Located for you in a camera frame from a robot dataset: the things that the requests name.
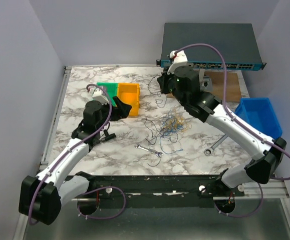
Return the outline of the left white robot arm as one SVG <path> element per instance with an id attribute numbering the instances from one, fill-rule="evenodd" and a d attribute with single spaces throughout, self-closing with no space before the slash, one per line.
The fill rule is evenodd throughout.
<path id="1" fill-rule="evenodd" d="M 82 173 L 66 180 L 74 166 L 100 141 L 102 128 L 111 121 L 125 119 L 131 105 L 117 96 L 115 106 L 92 100 L 86 103 L 83 119 L 72 132 L 71 139 L 60 155 L 35 177 L 27 176 L 21 184 L 19 213 L 28 221 L 36 220 L 46 225 L 55 221 L 61 208 L 78 195 L 91 197 L 96 190 L 89 177 Z"/>

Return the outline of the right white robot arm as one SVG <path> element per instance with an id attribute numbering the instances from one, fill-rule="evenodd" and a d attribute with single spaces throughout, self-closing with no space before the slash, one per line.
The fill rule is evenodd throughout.
<path id="1" fill-rule="evenodd" d="M 162 94 L 172 94 L 192 117 L 217 128 L 250 155 L 249 163 L 225 169 L 220 174 L 215 183 L 219 195 L 226 196 L 233 188 L 251 181 L 268 183 L 281 162 L 282 153 L 278 148 L 286 147 L 284 139 L 273 139 L 225 109 L 218 97 L 200 89 L 199 74 L 189 66 L 180 66 L 171 74 L 163 72 L 157 82 Z"/>

